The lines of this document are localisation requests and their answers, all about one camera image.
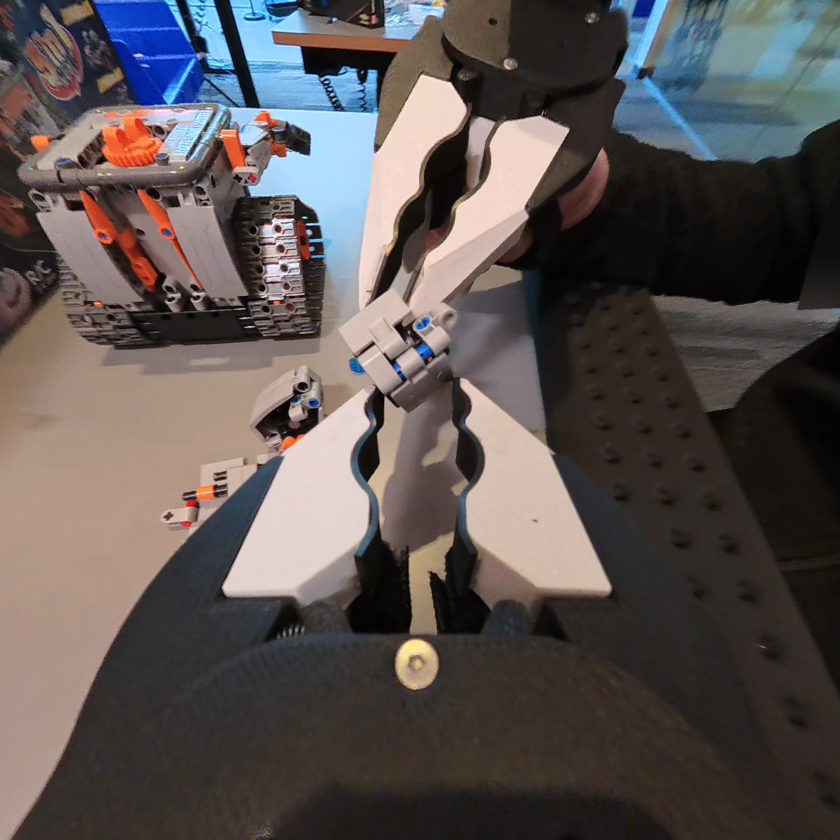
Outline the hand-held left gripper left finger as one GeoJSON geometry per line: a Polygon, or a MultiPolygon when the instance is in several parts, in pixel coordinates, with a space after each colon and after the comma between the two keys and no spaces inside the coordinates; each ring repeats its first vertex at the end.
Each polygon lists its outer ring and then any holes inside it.
{"type": "Polygon", "coordinates": [[[279,457],[222,587],[228,598],[329,602],[357,632],[407,632],[407,551],[382,537],[370,478],[384,397],[365,387],[279,457]]]}

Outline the black dimpled cushion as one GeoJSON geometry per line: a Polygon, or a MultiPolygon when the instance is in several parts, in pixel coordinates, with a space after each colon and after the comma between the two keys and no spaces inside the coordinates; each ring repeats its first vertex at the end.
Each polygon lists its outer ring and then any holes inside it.
{"type": "Polygon", "coordinates": [[[546,435],[614,590],[549,625],[679,711],[760,837],[838,838],[837,689],[649,294],[537,296],[546,435]]]}

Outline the person's right hand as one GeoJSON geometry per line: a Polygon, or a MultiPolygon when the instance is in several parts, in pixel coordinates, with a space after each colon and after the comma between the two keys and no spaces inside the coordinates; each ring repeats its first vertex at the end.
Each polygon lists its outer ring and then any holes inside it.
{"type": "Polygon", "coordinates": [[[560,232],[592,215],[603,199],[610,174],[606,150],[601,148],[587,173],[565,187],[556,197],[556,208],[545,206],[526,224],[519,239],[497,259],[500,266],[518,262],[536,245],[550,245],[560,232]]]}

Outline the black product box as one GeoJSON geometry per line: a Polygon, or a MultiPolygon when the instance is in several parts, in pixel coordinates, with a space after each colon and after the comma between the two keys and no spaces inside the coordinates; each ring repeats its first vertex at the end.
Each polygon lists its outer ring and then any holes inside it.
{"type": "Polygon", "coordinates": [[[363,28],[385,26],[384,1],[297,1],[303,11],[333,22],[363,28]]]}

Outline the grey orange tracked brick robot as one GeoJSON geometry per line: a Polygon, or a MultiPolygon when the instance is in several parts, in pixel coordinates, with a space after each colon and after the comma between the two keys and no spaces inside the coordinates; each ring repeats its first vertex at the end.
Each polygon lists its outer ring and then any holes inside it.
{"type": "Polygon", "coordinates": [[[321,334],[326,262],[315,211],[255,196],[311,135],[215,103],[95,108],[31,138],[18,169],[58,257],[70,326],[112,348],[321,334]]]}

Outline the grey orange brick wheel assembly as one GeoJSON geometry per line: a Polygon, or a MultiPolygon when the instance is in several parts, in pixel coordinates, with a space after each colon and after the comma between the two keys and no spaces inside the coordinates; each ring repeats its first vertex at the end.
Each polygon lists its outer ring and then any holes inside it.
{"type": "Polygon", "coordinates": [[[266,452],[257,458],[202,465],[197,488],[183,492],[176,507],[161,513],[160,523],[188,537],[251,477],[318,426],[325,415],[322,380],[311,367],[303,364],[276,378],[258,394],[249,421],[251,432],[266,452]]]}

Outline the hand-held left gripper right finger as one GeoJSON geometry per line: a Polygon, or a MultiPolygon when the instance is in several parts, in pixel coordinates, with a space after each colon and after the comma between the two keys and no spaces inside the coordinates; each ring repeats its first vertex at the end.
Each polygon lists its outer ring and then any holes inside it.
{"type": "Polygon", "coordinates": [[[444,576],[430,574],[437,630],[479,632],[503,602],[535,623],[548,601],[610,597],[549,447],[468,380],[453,383],[452,400],[466,485],[444,576]]]}

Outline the brown wooden table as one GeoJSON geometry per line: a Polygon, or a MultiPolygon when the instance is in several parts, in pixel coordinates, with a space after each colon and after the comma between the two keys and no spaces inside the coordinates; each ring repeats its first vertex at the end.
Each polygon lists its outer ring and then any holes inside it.
{"type": "Polygon", "coordinates": [[[325,17],[297,10],[273,27],[271,36],[278,46],[392,55],[404,47],[418,30],[419,27],[414,24],[365,28],[345,22],[332,23],[325,17]]]}

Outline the black metal pole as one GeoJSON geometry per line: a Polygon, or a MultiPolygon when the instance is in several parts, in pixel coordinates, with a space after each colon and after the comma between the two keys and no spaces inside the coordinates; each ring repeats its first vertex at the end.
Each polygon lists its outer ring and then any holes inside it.
{"type": "Polygon", "coordinates": [[[238,23],[231,1],[213,1],[219,23],[230,54],[234,75],[242,93],[245,107],[259,109],[260,102],[257,90],[250,73],[249,63],[238,30],[238,23]]]}

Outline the person's right forearm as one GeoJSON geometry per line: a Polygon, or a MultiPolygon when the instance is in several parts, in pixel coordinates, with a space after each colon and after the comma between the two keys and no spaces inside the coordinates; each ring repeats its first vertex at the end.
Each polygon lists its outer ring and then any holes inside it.
{"type": "Polygon", "coordinates": [[[612,131],[600,201],[577,224],[538,222],[521,259],[660,296],[838,307],[839,122],[756,162],[702,161],[612,131]]]}

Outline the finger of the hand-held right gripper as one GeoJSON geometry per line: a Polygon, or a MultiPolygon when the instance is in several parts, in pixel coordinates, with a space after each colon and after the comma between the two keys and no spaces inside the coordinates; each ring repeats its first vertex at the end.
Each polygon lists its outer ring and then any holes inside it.
{"type": "Polygon", "coordinates": [[[359,309],[388,291],[424,224],[433,185],[466,155],[470,105],[450,80],[421,74],[375,144],[358,273],[359,309]]]}
{"type": "Polygon", "coordinates": [[[519,241],[532,195],[569,131],[550,119],[516,119],[494,127],[486,142],[486,173],[457,202],[446,236],[423,259],[410,309],[430,309],[459,297],[519,241]]]}

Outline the dark blue toy box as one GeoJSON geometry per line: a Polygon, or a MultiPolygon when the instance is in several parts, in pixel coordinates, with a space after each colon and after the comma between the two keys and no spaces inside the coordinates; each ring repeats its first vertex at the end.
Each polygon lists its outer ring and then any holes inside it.
{"type": "Polygon", "coordinates": [[[133,101],[92,1],[1,2],[1,341],[57,284],[56,252],[18,168],[90,109],[133,101]]]}

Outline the small grey brick hinge assembly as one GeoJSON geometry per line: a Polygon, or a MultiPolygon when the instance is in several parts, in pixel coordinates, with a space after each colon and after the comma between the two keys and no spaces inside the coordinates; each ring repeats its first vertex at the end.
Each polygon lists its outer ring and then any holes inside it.
{"type": "Polygon", "coordinates": [[[457,311],[442,302],[415,312],[390,289],[339,334],[377,390],[409,413],[452,380],[449,349],[458,319],[457,311]]]}

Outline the blue plastic storage bin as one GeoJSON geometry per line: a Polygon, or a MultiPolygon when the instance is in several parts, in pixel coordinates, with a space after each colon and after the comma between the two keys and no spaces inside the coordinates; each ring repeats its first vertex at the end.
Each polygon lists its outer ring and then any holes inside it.
{"type": "Polygon", "coordinates": [[[163,1],[97,1],[122,68],[142,106],[199,101],[204,74],[172,9],[163,1]]]}

